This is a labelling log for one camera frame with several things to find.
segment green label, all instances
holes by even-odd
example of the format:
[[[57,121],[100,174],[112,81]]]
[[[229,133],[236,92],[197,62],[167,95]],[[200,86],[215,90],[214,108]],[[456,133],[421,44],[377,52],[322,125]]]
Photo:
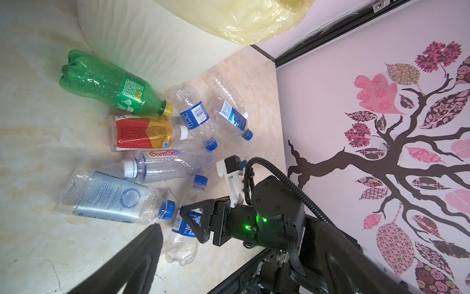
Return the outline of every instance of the green label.
[[[121,90],[116,107],[134,113],[142,104],[142,95],[145,91],[145,81],[131,74],[127,74]]]

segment yellow plastic bag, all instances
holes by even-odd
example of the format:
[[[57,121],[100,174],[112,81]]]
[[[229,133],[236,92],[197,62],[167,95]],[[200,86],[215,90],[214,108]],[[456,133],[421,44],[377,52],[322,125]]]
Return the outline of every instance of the yellow plastic bag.
[[[240,45],[296,27],[315,0],[154,0],[182,20]]]

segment green plastic bottle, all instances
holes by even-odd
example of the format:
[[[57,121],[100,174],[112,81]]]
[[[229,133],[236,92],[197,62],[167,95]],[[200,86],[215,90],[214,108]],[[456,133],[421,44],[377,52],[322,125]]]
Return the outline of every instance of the green plastic bottle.
[[[71,50],[62,74],[59,85],[75,95],[137,115],[169,117],[173,112],[173,105],[160,100],[146,81],[86,52]]]

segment bottle cap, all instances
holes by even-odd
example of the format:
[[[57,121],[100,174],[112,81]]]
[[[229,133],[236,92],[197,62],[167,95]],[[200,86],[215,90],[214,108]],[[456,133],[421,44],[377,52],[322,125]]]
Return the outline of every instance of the bottle cap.
[[[193,186],[200,188],[207,187],[207,178],[203,175],[196,175],[194,177]]]
[[[163,200],[162,204],[160,205],[160,210],[158,211],[158,218],[169,220],[175,214],[176,205],[171,200]]]
[[[204,143],[204,146],[209,151],[214,151],[217,148],[217,142],[214,139],[210,139]]]
[[[134,179],[137,177],[137,160],[123,159],[121,162],[121,173],[125,179]]]
[[[188,127],[186,127],[184,125],[179,125],[179,126],[180,126],[180,130],[181,130],[180,140],[186,140],[187,137],[188,137]]]
[[[246,141],[249,141],[251,140],[251,138],[253,138],[253,133],[250,130],[248,130],[248,133],[245,136],[243,136],[243,139],[245,139]]]
[[[163,116],[164,118],[169,118],[169,117],[172,115],[172,113],[173,113],[173,109],[174,109],[173,104],[167,102],[167,103],[166,103],[166,106],[165,106],[165,110],[163,111],[162,116]]]

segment pink wall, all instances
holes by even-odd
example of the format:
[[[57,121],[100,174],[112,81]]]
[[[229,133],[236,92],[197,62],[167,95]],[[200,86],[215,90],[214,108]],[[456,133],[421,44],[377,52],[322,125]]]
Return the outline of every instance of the pink wall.
[[[369,164],[365,162],[367,158],[356,151],[367,148],[383,149],[380,143],[384,140],[366,135],[366,138],[370,139],[368,146],[351,146],[346,139],[345,132],[351,129],[356,121],[345,115],[345,112],[369,110],[378,118],[384,114],[387,127],[398,122],[400,115],[396,113],[402,112],[403,122],[391,131],[392,138],[395,138],[409,128],[410,117],[420,105],[418,94],[404,89],[411,88],[419,92],[420,88],[424,93],[423,97],[427,97],[427,105],[417,117],[417,127],[408,137],[452,135],[456,134],[460,127],[470,127],[470,106],[465,106],[469,96],[465,91],[470,89],[470,83],[458,84],[446,93],[428,97],[429,93],[446,81],[444,70],[439,66],[438,70],[432,72],[419,69],[419,88],[415,84],[397,84],[398,92],[395,93],[393,91],[395,86],[392,86],[394,81],[402,84],[406,82],[397,78],[392,80],[385,65],[411,64],[418,69],[415,62],[417,55],[422,55],[433,41],[446,45],[454,41],[461,45],[459,50],[462,53],[453,63],[445,67],[449,77],[453,78],[448,87],[451,88],[458,76],[458,69],[461,68],[466,58],[470,57],[469,13],[470,1],[468,0],[418,1],[277,70],[286,161],[287,166],[292,167],[291,171],[294,171],[291,178],[297,182],[299,173],[306,175],[305,180],[308,179],[308,181],[303,187],[306,194],[339,228],[356,238],[378,261],[385,265],[387,262],[394,265],[395,272],[403,279],[417,286],[416,271],[424,270],[419,266],[416,269],[418,259],[430,265],[434,269],[433,272],[441,271],[445,276],[442,281],[449,279],[454,281],[462,293],[470,293],[470,287],[465,283],[470,272],[470,258],[468,258],[470,254],[467,257],[465,253],[470,252],[470,154],[468,152],[470,129],[468,132],[466,132],[467,129],[463,130],[460,139],[457,139],[458,135],[452,140],[425,139],[431,144],[435,141],[437,150],[433,149],[429,143],[421,141],[400,144],[398,147],[392,144],[392,149],[386,155],[375,163]],[[385,80],[375,83],[372,91],[369,92],[371,102],[361,104],[364,106],[362,107],[359,105],[361,100],[356,97],[362,91],[362,88],[355,86],[356,77],[363,75],[373,79],[377,74],[382,74]],[[415,81],[415,78],[409,74],[402,73],[402,76]],[[470,75],[461,75],[460,78],[467,81]],[[374,92],[374,89],[381,88],[385,84],[390,85],[391,91],[388,94],[392,95],[391,101],[394,102],[388,110],[380,108],[383,107],[383,103],[387,102],[387,95],[380,98],[380,94]],[[462,95],[462,97],[455,97],[460,100],[459,103],[453,102],[455,99],[444,99],[458,93]],[[400,95],[408,97],[414,103],[415,108],[402,107]],[[445,107],[431,108],[437,101],[441,101]],[[435,124],[436,128],[420,128],[428,112],[432,110],[453,119],[445,124]],[[363,123],[370,129],[370,135],[377,135],[374,120]],[[299,156],[306,159],[306,161],[299,159],[301,167],[295,167],[298,163],[290,152],[288,140],[299,152]],[[335,157],[343,148],[345,152]],[[419,156],[415,153],[410,154],[408,148],[415,148],[413,150],[417,151]],[[410,172],[399,170],[397,166],[419,170]],[[430,167],[431,171],[435,172],[430,172],[426,176],[448,189],[427,190],[411,185],[413,180],[423,177],[424,170]],[[309,178],[307,173],[315,176]],[[383,185],[378,188],[385,189],[382,190],[385,194],[377,195],[373,192],[379,190],[369,190],[373,194],[371,197],[376,199],[359,200],[364,191],[370,188],[356,181],[366,176],[379,177]],[[404,209],[407,211],[405,219],[409,224],[403,218],[403,208],[396,221],[393,222],[399,211],[400,202],[404,204]],[[380,223],[371,229],[363,230],[366,216],[379,211],[383,203],[386,203],[383,212],[377,213],[381,217]],[[414,229],[424,230],[418,224],[422,216],[432,220],[432,223],[428,223],[426,230],[431,231],[430,228],[435,225],[439,231],[438,234],[414,231]],[[386,241],[386,233],[391,226],[386,225],[390,223],[402,228],[405,233],[399,236],[400,244],[407,249],[407,252],[401,255],[401,262],[394,263],[392,259],[398,256],[383,256],[379,250],[379,246],[382,249],[392,246],[391,242]],[[429,240],[447,243],[439,245],[439,243],[430,243]],[[417,245],[416,242],[430,248],[438,254],[437,256],[442,256],[452,271],[452,275],[444,269],[445,266],[434,265],[428,260],[429,256],[426,258],[426,254],[421,255],[419,249],[426,249]],[[460,255],[442,247],[442,244],[450,243],[462,248]],[[424,288],[428,289],[433,285],[426,284]],[[452,288],[448,287],[443,292],[450,293],[451,290]]]

